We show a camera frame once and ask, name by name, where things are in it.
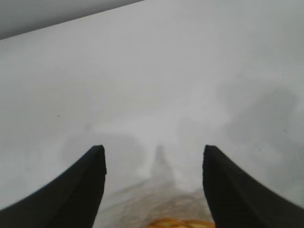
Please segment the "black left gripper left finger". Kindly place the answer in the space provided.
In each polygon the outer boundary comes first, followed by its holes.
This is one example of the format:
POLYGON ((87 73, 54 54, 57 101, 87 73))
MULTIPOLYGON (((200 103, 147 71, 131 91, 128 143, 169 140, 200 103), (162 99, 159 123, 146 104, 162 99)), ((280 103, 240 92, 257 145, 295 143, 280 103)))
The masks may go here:
POLYGON ((103 146, 93 146, 71 167, 26 198, 0 211, 2 228, 91 228, 105 188, 103 146))

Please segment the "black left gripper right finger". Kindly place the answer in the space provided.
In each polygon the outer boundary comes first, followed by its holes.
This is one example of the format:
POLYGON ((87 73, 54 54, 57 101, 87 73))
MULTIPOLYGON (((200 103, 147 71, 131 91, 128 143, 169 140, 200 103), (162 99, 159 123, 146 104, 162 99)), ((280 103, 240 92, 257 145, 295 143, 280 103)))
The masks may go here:
POLYGON ((302 228, 303 208, 248 175, 217 146, 206 145, 204 194, 217 228, 302 228))

